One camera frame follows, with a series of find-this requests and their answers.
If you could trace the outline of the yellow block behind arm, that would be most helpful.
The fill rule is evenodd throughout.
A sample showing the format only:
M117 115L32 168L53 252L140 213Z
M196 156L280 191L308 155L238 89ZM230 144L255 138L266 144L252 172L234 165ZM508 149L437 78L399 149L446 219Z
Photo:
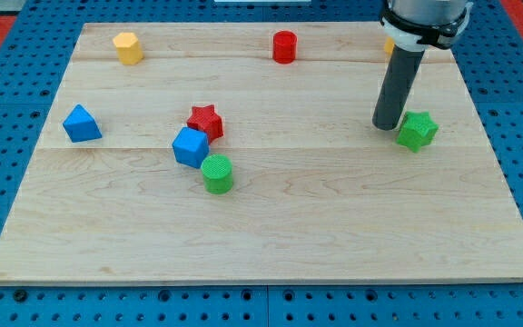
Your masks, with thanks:
M385 40L385 44L383 46L383 50L387 55L391 55L394 50L395 43L391 37L387 37Z

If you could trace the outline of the grey robot arm flange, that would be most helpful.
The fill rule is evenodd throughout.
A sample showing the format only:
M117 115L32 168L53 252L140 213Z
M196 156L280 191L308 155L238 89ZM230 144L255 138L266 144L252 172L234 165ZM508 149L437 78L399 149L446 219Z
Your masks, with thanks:
M464 33L473 5L469 0L384 0L380 23L402 50L446 50Z

